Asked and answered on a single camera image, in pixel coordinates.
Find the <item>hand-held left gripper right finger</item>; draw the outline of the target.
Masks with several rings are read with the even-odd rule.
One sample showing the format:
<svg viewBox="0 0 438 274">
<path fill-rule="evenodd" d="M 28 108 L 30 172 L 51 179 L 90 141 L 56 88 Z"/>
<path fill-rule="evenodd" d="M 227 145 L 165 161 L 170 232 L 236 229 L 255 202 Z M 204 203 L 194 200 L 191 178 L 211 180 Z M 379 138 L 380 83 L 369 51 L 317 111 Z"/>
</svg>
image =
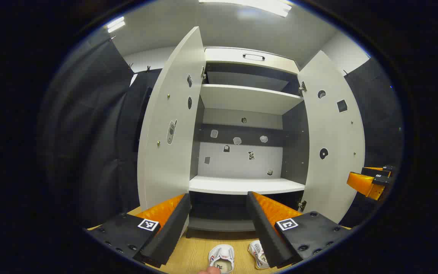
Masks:
<svg viewBox="0 0 438 274">
<path fill-rule="evenodd" d="M 248 192 L 246 208 L 271 267 L 308 261 L 352 232 L 317 211 L 300 213 L 255 191 Z"/>
</svg>

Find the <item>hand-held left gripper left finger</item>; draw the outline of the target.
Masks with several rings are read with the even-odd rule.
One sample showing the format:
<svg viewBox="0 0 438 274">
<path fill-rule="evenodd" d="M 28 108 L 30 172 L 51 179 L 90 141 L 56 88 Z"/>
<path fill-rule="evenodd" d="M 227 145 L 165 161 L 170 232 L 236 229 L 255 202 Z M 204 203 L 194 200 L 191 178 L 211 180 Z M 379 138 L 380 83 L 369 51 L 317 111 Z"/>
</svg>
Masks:
<svg viewBox="0 0 438 274">
<path fill-rule="evenodd" d="M 190 210 L 190 195 L 181 194 L 135 215 L 118 214 L 86 233 L 116 254 L 160 268 L 175 250 Z"/>
</svg>

